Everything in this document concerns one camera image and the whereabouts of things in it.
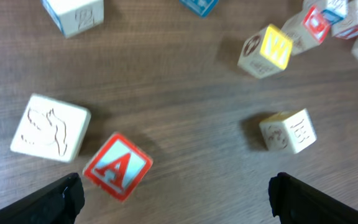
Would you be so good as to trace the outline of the blue X block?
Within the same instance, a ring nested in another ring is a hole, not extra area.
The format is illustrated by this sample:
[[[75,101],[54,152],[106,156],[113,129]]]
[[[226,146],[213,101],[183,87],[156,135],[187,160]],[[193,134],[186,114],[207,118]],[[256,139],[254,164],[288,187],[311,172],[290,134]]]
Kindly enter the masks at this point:
[[[306,108],[276,113],[262,120],[259,128],[269,151],[297,154],[317,140]]]

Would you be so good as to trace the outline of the red A block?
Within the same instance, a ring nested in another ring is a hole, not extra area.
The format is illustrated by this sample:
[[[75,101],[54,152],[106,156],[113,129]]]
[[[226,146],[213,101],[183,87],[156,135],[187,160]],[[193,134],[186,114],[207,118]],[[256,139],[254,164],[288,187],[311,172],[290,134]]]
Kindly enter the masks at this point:
[[[83,169],[83,175],[124,202],[152,167],[153,159],[123,134],[115,132]]]

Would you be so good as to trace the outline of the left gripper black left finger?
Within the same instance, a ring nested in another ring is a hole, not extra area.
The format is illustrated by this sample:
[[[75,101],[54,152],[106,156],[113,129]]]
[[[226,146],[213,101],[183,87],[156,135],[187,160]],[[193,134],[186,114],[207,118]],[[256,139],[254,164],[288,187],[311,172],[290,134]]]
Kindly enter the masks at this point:
[[[74,172],[0,209],[0,224],[72,224],[84,205],[83,184]]]

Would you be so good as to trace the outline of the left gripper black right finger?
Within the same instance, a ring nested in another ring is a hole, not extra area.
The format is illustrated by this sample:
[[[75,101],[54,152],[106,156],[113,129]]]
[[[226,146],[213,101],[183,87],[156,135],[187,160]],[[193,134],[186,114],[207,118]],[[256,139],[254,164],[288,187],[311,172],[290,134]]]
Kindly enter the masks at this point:
[[[268,183],[272,215],[281,224],[358,224],[358,211],[280,172]]]

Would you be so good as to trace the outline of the yellow W block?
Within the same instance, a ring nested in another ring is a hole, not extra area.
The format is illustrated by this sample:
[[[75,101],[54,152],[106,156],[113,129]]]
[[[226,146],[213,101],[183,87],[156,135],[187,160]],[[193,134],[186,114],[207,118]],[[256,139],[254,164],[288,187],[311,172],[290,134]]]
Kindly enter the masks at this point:
[[[237,66],[258,79],[287,68],[293,40],[273,24],[248,38],[242,47]]]

